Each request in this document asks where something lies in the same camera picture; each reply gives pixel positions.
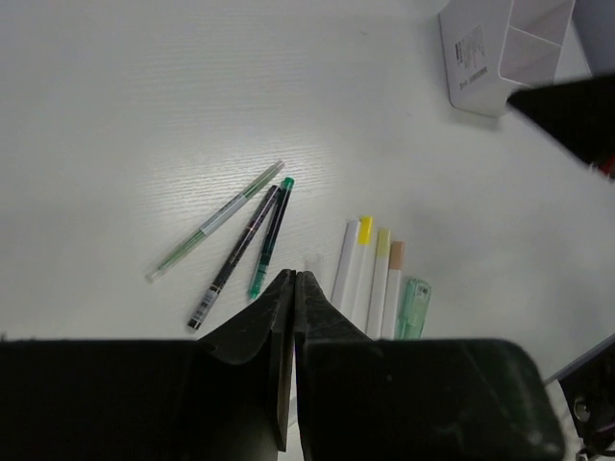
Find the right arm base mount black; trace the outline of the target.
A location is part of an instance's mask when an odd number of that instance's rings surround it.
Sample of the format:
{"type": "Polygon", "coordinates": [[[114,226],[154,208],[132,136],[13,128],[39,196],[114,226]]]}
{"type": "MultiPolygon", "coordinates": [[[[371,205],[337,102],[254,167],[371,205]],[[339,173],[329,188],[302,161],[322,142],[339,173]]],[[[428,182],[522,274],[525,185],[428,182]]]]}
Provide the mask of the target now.
{"type": "Polygon", "coordinates": [[[608,337],[545,381],[566,460],[614,458],[614,338],[608,337]]]}

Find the white marker pale yellow cap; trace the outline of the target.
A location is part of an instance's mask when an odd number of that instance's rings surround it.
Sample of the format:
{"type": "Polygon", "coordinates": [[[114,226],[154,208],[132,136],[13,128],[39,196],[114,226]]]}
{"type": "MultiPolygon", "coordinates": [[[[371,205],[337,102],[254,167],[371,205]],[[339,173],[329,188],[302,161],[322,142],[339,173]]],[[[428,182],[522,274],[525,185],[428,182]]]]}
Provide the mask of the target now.
{"type": "Polygon", "coordinates": [[[390,247],[391,231],[385,228],[379,229],[366,329],[370,338],[377,338],[381,335],[390,247]]]}

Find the green correction tape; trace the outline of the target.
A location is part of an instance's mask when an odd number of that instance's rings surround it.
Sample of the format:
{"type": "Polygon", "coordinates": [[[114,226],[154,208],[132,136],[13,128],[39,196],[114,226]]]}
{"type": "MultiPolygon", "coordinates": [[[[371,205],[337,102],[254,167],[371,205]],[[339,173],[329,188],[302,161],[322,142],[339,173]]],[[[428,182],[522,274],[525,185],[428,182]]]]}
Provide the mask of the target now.
{"type": "Polygon", "coordinates": [[[431,286],[422,279],[409,279],[398,308],[396,340],[419,339],[427,317],[431,300],[431,286]]]}

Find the white marker tan cap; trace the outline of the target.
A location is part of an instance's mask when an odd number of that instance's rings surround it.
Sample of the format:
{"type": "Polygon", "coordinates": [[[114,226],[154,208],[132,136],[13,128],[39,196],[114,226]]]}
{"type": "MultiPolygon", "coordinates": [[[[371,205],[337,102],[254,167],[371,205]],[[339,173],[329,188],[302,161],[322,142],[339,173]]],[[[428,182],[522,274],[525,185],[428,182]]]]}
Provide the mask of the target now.
{"type": "Polygon", "coordinates": [[[384,339],[393,339],[395,336],[404,258],[405,243],[402,241],[393,241],[390,248],[388,277],[381,323],[381,337],[384,339]]]}

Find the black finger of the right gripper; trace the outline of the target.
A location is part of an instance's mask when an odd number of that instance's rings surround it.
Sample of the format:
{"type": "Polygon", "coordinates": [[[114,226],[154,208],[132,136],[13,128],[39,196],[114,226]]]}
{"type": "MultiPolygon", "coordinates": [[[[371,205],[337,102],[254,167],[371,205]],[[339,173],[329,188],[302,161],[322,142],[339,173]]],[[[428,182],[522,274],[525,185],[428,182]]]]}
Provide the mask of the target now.
{"type": "Polygon", "coordinates": [[[507,103],[586,166],[614,164],[614,75],[519,89],[507,103]]]}

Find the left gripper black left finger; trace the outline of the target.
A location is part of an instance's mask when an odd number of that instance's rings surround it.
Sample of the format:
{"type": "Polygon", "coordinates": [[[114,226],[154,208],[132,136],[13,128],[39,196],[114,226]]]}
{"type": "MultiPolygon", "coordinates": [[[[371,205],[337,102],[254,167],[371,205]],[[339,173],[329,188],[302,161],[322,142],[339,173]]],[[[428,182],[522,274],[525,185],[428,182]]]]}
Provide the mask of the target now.
{"type": "Polygon", "coordinates": [[[5,460],[274,460],[286,448],[295,275],[199,340],[1,345],[5,460]]]}

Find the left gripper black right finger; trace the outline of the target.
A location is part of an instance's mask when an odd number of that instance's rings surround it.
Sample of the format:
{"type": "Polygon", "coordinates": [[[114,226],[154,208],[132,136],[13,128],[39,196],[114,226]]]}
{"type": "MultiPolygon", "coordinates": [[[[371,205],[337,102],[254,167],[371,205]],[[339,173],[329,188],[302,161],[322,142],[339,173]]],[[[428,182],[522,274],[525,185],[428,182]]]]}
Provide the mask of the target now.
{"type": "Polygon", "coordinates": [[[501,339],[372,340],[295,282],[297,405],[307,460],[560,460],[529,355],[501,339]]]}

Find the white marker plain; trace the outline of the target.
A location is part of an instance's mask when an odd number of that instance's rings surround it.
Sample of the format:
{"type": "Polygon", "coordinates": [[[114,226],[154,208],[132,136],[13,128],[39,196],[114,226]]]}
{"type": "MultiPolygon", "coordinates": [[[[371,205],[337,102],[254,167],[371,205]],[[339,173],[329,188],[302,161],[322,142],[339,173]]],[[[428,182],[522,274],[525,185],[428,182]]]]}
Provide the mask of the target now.
{"type": "Polygon", "coordinates": [[[338,310],[342,310],[344,303],[344,296],[350,277],[359,231],[359,220],[347,222],[331,296],[331,304],[338,310]]]}

